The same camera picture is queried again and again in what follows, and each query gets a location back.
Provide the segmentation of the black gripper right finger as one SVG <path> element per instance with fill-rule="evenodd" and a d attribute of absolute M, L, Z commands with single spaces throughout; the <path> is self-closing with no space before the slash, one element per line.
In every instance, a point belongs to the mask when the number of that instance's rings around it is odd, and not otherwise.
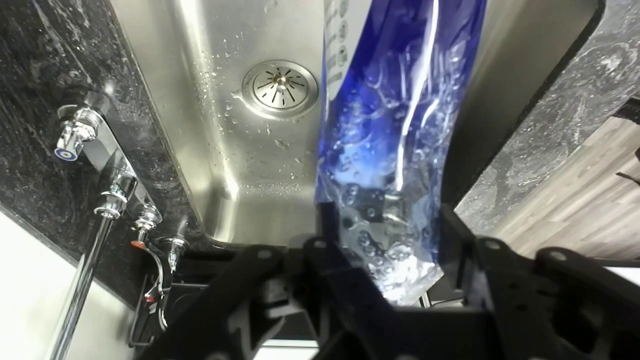
<path fill-rule="evenodd" d="M 640 360 L 640 287 L 568 248 L 532 258 L 438 214 L 462 310 L 442 330 L 455 360 Z"/>

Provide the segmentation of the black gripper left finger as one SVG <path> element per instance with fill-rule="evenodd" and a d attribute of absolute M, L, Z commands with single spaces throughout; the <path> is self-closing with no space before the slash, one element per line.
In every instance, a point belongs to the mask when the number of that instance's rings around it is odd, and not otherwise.
<path fill-rule="evenodd" d="M 319 211 L 319 235 L 302 248 L 234 257 L 137 360 L 257 360 L 298 314 L 319 344 L 312 360 L 374 360 L 361 316 L 370 278 L 338 246 L 338 206 Z"/>

